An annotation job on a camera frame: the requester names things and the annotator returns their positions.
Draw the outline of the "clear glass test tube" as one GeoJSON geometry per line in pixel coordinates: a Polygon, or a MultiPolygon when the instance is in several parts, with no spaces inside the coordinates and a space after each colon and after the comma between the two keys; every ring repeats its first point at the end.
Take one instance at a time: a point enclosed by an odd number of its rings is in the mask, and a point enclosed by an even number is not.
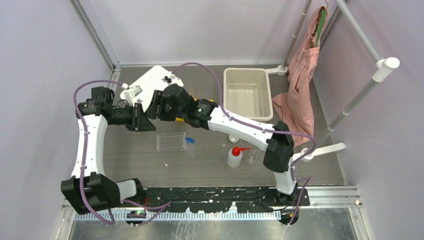
{"type": "Polygon", "coordinates": [[[194,97],[195,93],[194,93],[194,89],[193,88],[189,88],[189,95],[194,97]]]}

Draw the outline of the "blue capped vial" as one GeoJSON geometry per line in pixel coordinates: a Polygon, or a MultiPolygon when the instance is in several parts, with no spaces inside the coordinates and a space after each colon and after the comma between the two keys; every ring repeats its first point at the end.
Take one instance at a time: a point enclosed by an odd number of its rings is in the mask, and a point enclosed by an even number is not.
{"type": "Polygon", "coordinates": [[[190,139],[190,155],[195,156],[195,141],[192,138],[190,139]]]}
{"type": "Polygon", "coordinates": [[[186,137],[185,142],[186,142],[186,154],[190,156],[191,155],[191,139],[189,137],[186,137]]]}

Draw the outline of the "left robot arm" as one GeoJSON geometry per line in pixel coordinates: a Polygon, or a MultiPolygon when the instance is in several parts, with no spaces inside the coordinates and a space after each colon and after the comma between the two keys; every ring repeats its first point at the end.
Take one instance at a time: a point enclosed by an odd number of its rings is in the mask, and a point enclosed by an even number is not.
{"type": "Polygon", "coordinates": [[[114,104],[115,92],[107,87],[91,89],[90,98],[75,104],[79,127],[78,150],[71,177],[61,182],[60,190],[79,215],[96,214],[117,208],[127,200],[138,207],[146,193],[138,178],[115,182],[104,169],[104,140],[108,126],[124,126],[131,132],[155,131],[146,116],[155,90],[124,86],[121,100],[114,104]]]}

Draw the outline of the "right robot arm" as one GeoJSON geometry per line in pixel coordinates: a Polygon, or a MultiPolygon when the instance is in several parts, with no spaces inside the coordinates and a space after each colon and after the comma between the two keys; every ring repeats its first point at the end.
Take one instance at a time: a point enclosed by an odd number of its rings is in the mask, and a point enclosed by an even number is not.
{"type": "Polygon", "coordinates": [[[194,99],[177,84],[170,84],[164,90],[152,90],[140,103],[150,119],[174,121],[180,118],[193,128],[233,135],[256,146],[264,151],[263,165],[274,173],[279,202],[288,206],[297,199],[298,184],[290,169],[294,141],[285,123],[279,121],[272,125],[236,115],[216,102],[194,99]]]}

